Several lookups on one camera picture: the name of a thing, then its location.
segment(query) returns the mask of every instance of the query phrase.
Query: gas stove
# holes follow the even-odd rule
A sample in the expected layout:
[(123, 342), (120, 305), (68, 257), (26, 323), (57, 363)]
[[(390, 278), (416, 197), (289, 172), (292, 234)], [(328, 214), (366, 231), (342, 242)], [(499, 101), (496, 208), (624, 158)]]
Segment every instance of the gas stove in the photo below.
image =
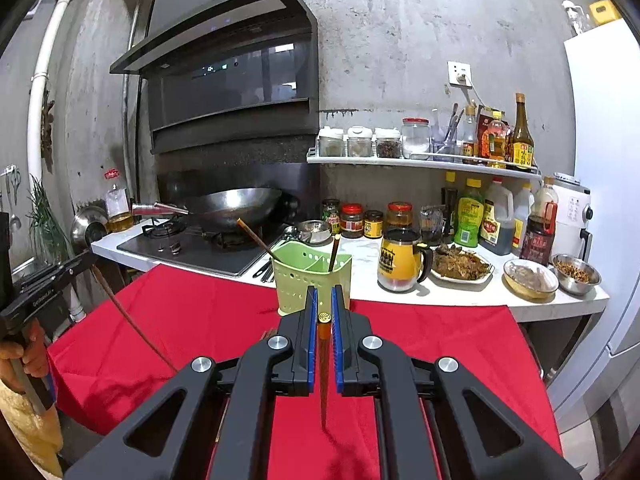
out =
[[(268, 245), (279, 240), (286, 225), (267, 222), (256, 234)], [(244, 233), (209, 233), (183, 218), (143, 226), (142, 234), (118, 249), (154, 260), (226, 276), (240, 276), (264, 256)]]

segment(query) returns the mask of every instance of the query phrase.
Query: white refrigerator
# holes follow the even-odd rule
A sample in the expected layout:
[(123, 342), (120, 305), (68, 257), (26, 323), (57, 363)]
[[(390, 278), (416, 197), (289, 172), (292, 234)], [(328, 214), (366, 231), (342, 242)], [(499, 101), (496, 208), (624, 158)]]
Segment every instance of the white refrigerator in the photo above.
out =
[(640, 48), (624, 20), (564, 46), (574, 87), (575, 176), (591, 189), (589, 261), (610, 300), (549, 385), (561, 432), (588, 420), (640, 359)]

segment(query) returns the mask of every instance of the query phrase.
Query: black range hood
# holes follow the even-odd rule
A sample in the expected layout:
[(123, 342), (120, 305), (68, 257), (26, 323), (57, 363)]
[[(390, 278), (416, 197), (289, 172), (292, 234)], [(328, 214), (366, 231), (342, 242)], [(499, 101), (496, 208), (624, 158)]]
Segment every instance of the black range hood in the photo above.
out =
[(212, 0), (110, 72), (147, 79), (156, 154), (318, 132), (318, 22), (303, 0)]

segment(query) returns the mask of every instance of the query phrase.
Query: mug handle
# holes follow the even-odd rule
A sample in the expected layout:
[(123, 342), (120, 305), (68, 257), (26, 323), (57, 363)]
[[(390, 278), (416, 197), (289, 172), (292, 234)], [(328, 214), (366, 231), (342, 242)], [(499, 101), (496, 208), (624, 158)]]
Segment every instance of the mug handle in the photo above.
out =
[(427, 274), (431, 272), (431, 267), (433, 266), (433, 251), (426, 247), (418, 247), (418, 250), (422, 253), (422, 271), (420, 272), (420, 276), (418, 276), (418, 283), (424, 281), (427, 277)]

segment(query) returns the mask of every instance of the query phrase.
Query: triangular cutout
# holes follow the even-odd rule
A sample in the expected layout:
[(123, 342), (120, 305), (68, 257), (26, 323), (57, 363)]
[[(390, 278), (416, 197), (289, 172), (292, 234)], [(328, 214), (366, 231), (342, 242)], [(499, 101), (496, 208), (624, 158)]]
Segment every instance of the triangular cutout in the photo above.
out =
[(484, 452), (488, 456), (500, 456), (522, 444), (520, 436), (475, 392), (463, 390), (462, 395), (478, 429)]
[(177, 390), (125, 439), (125, 444), (151, 457), (162, 455), (186, 390)]

